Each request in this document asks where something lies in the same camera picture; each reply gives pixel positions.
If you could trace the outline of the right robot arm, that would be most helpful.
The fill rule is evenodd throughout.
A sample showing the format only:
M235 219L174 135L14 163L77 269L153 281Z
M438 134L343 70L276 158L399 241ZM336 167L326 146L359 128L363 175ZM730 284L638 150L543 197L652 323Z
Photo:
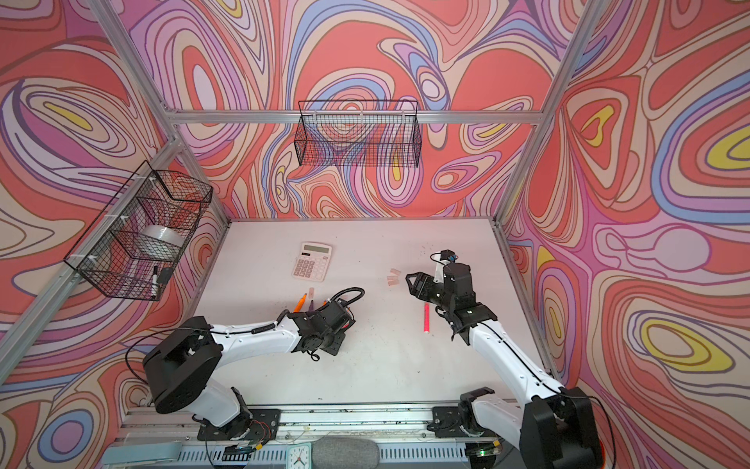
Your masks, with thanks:
M528 468L604 467L591 398L564 388L515 344L478 301L468 265L443 261L435 275L418 272L405 280L409 293L434 305L452 334L489 363L516 399L507 403L488 388L463 394L467 432L494 433L519 451Z

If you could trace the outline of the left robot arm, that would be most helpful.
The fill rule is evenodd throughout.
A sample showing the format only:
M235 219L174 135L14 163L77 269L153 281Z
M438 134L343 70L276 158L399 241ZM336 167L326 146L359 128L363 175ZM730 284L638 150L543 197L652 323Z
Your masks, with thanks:
M234 437L250 424L241 393L213 378L220 367L252 358L317 351L335 356L355 324L348 302L336 299L312 312L283 311L265 324L211 326L194 317L163 339L143 361L159 414L187 410Z

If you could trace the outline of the pink marker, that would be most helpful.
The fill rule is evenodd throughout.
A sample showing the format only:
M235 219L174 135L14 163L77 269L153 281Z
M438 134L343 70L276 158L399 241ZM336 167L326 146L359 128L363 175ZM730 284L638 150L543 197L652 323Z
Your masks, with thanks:
M425 334L430 333L430 313L431 307L429 303L424 303L423 307L423 332Z

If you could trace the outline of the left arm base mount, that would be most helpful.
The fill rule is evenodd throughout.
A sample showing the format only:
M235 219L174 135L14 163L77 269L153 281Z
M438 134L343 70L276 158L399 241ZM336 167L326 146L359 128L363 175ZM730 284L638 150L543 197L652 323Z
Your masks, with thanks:
M200 424L199 441L244 440L263 443L277 437L280 417L279 408L253 408L242 410L233 420L220 427L196 415L193 416L193 421Z

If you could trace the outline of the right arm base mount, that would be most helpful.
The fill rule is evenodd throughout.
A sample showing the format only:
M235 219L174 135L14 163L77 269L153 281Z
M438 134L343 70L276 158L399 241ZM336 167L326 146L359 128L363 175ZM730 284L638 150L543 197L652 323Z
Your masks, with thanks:
M470 406L459 403L456 406L434 406L432 419L426 429L439 439L493 438L504 441L497 433L480 426Z

